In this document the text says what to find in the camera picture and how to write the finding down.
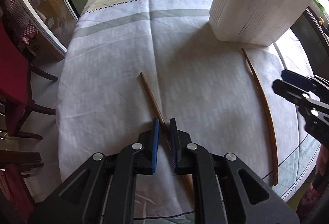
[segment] table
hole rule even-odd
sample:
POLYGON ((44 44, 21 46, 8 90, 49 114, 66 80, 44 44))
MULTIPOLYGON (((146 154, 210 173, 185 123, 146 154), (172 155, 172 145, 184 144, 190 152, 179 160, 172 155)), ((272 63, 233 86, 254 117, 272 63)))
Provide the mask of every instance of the table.
MULTIPOLYGON (((89 0, 65 57, 57 100, 59 163, 66 179, 95 152, 118 153, 151 129, 154 114, 139 73, 144 72, 164 118, 209 152, 236 153, 271 181, 270 135, 246 49, 259 76, 276 132, 279 184, 285 201, 313 167, 319 142, 308 135, 296 107, 272 82, 288 68, 312 75, 299 40, 288 30, 269 47, 218 41, 208 24, 212 0, 89 0)), ((192 201, 171 169, 160 137, 157 171, 138 176, 135 218, 190 221, 192 201)))

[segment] curved wooden stick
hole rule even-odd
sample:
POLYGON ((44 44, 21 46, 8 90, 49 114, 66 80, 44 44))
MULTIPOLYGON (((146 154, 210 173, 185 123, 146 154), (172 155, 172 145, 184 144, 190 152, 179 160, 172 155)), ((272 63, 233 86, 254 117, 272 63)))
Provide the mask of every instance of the curved wooden stick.
MULTIPOLYGON (((147 93, 147 96, 149 97, 149 99, 151 100, 152 102, 152 107, 153 107, 153 110, 155 111, 157 117, 159 118, 159 122, 160 122, 160 126, 161 126, 161 130, 164 134, 164 137, 166 139, 166 142, 168 144, 168 147, 170 148, 171 150, 171 147, 170 147, 170 134, 169 134, 169 130, 166 126, 166 123, 163 119, 163 116, 162 116, 162 113, 158 107, 158 104, 157 104, 157 101, 155 100, 154 96, 153 96, 153 93, 151 91, 151 88, 150 86, 148 85, 147 83, 147 80, 146 80, 146 77, 145 75, 141 72, 140 74, 140 77, 142 78, 142 82, 144 84, 144 87, 145 87, 145 90, 146 90, 146 93, 147 93)), ((189 192, 190 194, 192 195, 192 198, 194 199, 194 192, 193 192, 193 182, 192 180, 190 179, 190 177, 188 175, 182 175, 183 179, 184 179, 184 182, 187 186, 187 188, 189 189, 189 192)))
POLYGON ((247 63, 249 64, 249 67, 251 69, 251 72, 254 76, 254 80, 258 89, 258 92, 261 96, 261 101, 262 101, 262 105, 265 111, 265 116, 266 116, 266 122, 267 122, 267 126, 269 128, 269 132, 271 135, 271 148, 272 148, 272 165, 273 165, 273 185, 277 185, 278 184, 278 177, 279 177, 279 165, 278 165, 278 150, 277 150, 277 145, 276 145, 276 137, 275 137, 275 130, 274 130, 274 125, 273 125, 273 120, 272 120, 272 116, 271 116, 271 111, 269 109, 269 104, 266 100, 266 96, 264 93, 264 90, 261 86, 261 83, 259 81, 259 78, 255 72, 254 67, 251 64, 251 61, 246 53, 246 51, 242 48, 242 52, 244 57, 247 60, 247 63))

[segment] red cloth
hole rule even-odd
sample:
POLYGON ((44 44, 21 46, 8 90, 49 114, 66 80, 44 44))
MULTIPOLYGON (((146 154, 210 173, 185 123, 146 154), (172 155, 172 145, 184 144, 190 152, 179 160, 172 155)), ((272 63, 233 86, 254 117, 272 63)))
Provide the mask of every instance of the red cloth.
POLYGON ((25 182, 18 167, 10 164, 5 170, 0 170, 1 190, 22 220, 27 221, 34 209, 33 199, 24 186, 25 182))
POLYGON ((27 104, 28 60, 16 49, 0 21, 0 93, 6 98, 9 136, 16 130, 27 104))
POLYGON ((300 200, 296 210, 300 222, 302 222, 314 209, 314 207, 318 204, 321 196, 322 193, 316 191, 313 188, 313 184, 311 183, 307 191, 304 193, 302 199, 300 200))

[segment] wooden chair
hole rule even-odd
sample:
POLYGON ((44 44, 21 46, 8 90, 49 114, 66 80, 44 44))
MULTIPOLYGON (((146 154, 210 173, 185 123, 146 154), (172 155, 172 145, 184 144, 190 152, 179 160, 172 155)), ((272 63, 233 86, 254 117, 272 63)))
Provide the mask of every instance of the wooden chair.
POLYGON ((0 94, 6 98, 2 103, 5 105, 8 136, 42 140, 40 135, 19 131, 32 111, 55 115, 55 109, 37 105, 32 99, 31 72, 54 82, 58 78, 30 64, 13 45, 1 21, 0 71, 0 94))
POLYGON ((35 202, 25 185, 21 172, 32 168, 43 166, 39 153, 36 152, 12 152, 0 150, 0 189, 6 198, 0 199, 0 206, 10 206, 27 221, 30 213, 35 207, 35 202))
POLYGON ((0 223, 1 224, 26 224, 17 214, 6 196, 0 191, 0 223))

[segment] floor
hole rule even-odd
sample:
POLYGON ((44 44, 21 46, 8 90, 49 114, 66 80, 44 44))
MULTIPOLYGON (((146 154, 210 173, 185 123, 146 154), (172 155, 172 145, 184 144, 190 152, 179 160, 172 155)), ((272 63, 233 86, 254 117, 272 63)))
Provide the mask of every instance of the floor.
POLYGON ((307 191, 307 189, 309 188, 310 184, 312 183, 312 180, 314 179, 314 175, 315 175, 315 168, 310 173, 310 175, 307 177, 307 179, 305 180, 305 182, 303 183, 303 185, 295 193, 295 195, 292 196, 289 199, 289 201, 287 202, 287 204, 290 206, 290 208, 293 209, 294 211, 296 211, 297 206, 298 206, 298 204, 300 202, 300 199, 303 197, 304 193, 307 191))
MULTIPOLYGON (((48 51, 43 49, 33 64, 43 71, 60 77, 63 62, 58 62, 48 51)), ((37 104, 50 108, 56 107, 59 82, 52 82, 32 73, 32 96, 37 104)), ((0 116, 0 128, 5 129, 5 118, 0 116)), ((29 172, 26 185, 36 202, 42 202, 60 184, 58 163, 58 129, 53 115, 32 112, 21 128, 22 131, 36 133, 43 140, 29 138, 6 138, 0 140, 0 149, 40 152, 44 166, 29 172)))

